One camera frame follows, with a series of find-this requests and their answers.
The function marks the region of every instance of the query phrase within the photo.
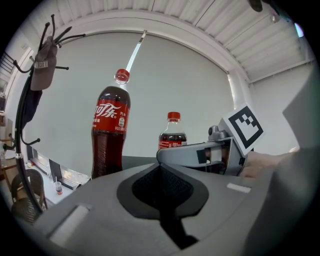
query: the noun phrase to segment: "black metal hook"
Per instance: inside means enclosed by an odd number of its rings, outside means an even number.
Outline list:
[[[30,72],[30,71],[33,69],[33,67],[34,67],[34,65],[32,65],[28,70],[24,71],[24,70],[22,70],[22,69],[19,67],[19,65],[18,65],[18,63],[17,63],[16,60],[13,61],[13,65],[15,65],[15,67],[16,67],[21,73],[28,73],[28,72]]]
[[[33,145],[33,144],[35,144],[35,143],[37,143],[37,142],[40,142],[40,138],[37,138],[36,140],[34,140],[34,141],[30,142],[30,143],[26,143],[26,142],[24,141],[24,138],[22,137],[22,133],[21,133],[21,140],[22,140],[22,142],[23,142],[25,145],[27,145],[27,146],[31,146],[31,145]]]
[[[69,70],[68,66],[55,66],[55,68],[58,70]]]
[[[47,23],[45,24],[45,27],[44,27],[44,30],[43,30],[43,33],[42,33],[42,36],[41,36],[41,40],[40,40],[38,52],[39,52],[39,51],[41,50],[41,48],[42,48],[42,44],[43,44],[43,42],[44,42],[44,38],[45,38],[47,29],[48,29],[49,26],[50,26],[50,22],[47,22]]]
[[[71,39],[71,38],[84,38],[86,36],[86,34],[76,34],[76,35],[71,35],[71,36],[67,36],[64,39],[61,39],[60,41],[58,41],[57,43],[60,44],[61,42]]]
[[[52,37],[55,37],[55,33],[56,33],[56,23],[55,23],[55,15],[52,14],[51,15],[51,20],[52,20],[52,26],[53,26],[53,32],[52,32]]]
[[[15,139],[14,138],[12,138],[12,133],[9,133],[9,138],[11,139],[11,142],[13,142],[13,143],[15,143]]]
[[[3,149],[6,151],[6,150],[14,150],[15,147],[16,147],[16,143],[15,143],[15,140],[14,138],[12,138],[12,133],[9,133],[9,138],[11,139],[11,142],[13,143],[13,146],[9,146],[7,144],[3,144]]]
[[[58,35],[58,36],[56,37],[56,39],[54,39],[54,42],[57,44],[57,43],[60,41],[60,39],[61,39],[66,33],[68,33],[71,29],[72,29],[72,26],[68,27],[65,31],[63,31],[60,35]]]

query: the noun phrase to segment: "ceiling panel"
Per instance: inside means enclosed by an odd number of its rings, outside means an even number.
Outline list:
[[[188,1],[185,5],[182,13],[179,16],[179,19],[193,23],[201,10],[210,2],[210,0],[193,0]]]
[[[152,11],[164,14],[168,3],[169,0],[155,0],[153,3]]]
[[[107,0],[106,2],[108,11],[118,10],[118,0]]]
[[[51,14],[59,28],[88,15],[131,9],[165,14],[196,26],[219,42],[251,81],[306,61],[294,25],[283,19],[273,22],[269,5],[263,3],[263,11],[256,12],[247,0],[47,0],[29,20],[41,35]]]
[[[150,0],[133,0],[133,9],[148,10],[150,2]]]

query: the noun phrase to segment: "red bottle cap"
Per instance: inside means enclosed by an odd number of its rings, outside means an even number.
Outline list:
[[[169,112],[168,119],[180,119],[180,113],[179,112]]]
[[[118,79],[121,82],[128,82],[130,77],[130,73],[125,69],[119,69],[115,73],[115,78]]]

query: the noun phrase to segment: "white label sticker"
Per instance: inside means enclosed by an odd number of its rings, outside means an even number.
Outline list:
[[[123,127],[125,125],[125,119],[120,117],[119,118],[119,126]]]
[[[236,190],[236,191],[243,192],[243,193],[249,193],[251,191],[251,187],[240,186],[240,185],[233,184],[233,183],[229,183],[228,185],[226,185],[226,187],[228,189]]]

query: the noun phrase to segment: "gray baseball cap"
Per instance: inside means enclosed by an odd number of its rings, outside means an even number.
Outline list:
[[[43,43],[41,50],[34,58],[31,90],[41,91],[47,89],[51,85],[57,65],[57,52],[58,47],[54,38],[48,36]]]

